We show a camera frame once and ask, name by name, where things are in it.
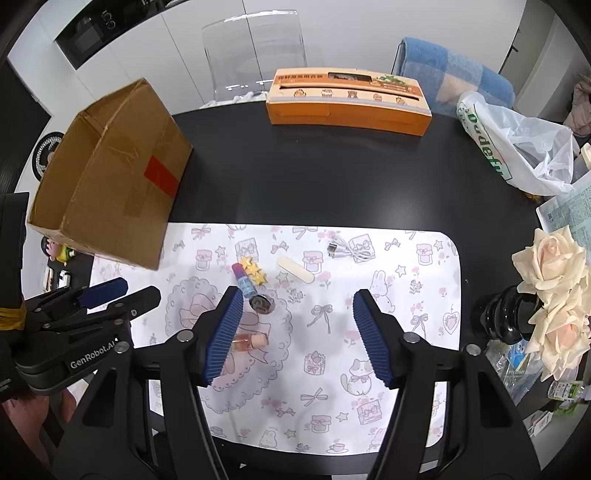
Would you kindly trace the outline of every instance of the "orange carton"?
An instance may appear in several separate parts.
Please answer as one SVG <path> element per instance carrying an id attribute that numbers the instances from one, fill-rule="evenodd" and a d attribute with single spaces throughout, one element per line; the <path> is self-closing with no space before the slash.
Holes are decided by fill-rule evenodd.
<path id="1" fill-rule="evenodd" d="M 279 69 L 267 112 L 273 125 L 338 125 L 419 136 L 431 122 L 416 80 L 356 69 Z"/>

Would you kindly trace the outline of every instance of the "black vase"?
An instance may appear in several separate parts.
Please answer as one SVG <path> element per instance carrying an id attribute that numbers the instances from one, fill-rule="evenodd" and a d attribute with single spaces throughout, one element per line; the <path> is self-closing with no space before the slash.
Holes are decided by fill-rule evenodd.
<path id="1" fill-rule="evenodd" d="M 531 338 L 535 325 L 528 320 L 541 307 L 537 295 L 519 293 L 517 286 L 512 286 L 480 298 L 472 310 L 472 325 L 484 329 L 490 339 L 513 345 Z"/>

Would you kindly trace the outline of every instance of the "yellow tape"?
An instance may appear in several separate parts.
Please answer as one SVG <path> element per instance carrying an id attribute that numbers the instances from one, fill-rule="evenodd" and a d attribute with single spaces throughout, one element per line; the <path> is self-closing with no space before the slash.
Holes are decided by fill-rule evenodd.
<path id="1" fill-rule="evenodd" d="M 23 330 L 26 316 L 24 302 L 19 309 L 0 309 L 0 330 Z"/>

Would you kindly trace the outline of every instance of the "white patterned placemat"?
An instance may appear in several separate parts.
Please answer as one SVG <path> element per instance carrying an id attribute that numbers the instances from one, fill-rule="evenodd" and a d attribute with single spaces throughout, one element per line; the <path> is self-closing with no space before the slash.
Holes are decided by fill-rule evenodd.
<path id="1" fill-rule="evenodd" d="M 330 258 L 339 235 L 369 261 Z M 264 332 L 269 345 L 231 353 L 222 376 L 200 389 L 213 435 L 285 452 L 353 455 L 379 449 L 396 391 L 374 376 L 352 312 L 353 294 L 368 288 L 383 312 L 432 345 L 457 349 L 460 261 L 442 233 L 286 225 L 171 223 L 156 272 L 96 258 L 91 284 L 123 277 L 129 292 L 160 289 L 155 310 L 132 323 L 136 346 L 164 342 L 214 308 L 236 280 L 230 266 L 247 255 L 267 275 L 275 300 L 269 315 L 244 304 L 239 332 Z M 312 272 L 304 284 L 282 271 L 286 255 Z M 441 438 L 446 385 L 436 387 L 427 445 Z M 152 409 L 163 413 L 159 382 Z"/>

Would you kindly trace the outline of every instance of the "blue towel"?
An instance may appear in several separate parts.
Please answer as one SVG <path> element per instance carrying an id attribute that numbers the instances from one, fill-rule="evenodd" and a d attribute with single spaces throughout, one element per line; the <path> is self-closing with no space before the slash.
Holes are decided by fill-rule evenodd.
<path id="1" fill-rule="evenodd" d="M 464 92 L 478 92 L 487 103 L 510 108 L 515 101 L 511 83 L 491 69 L 440 45 L 404 37 L 396 75 L 418 81 L 432 112 L 456 116 Z"/>

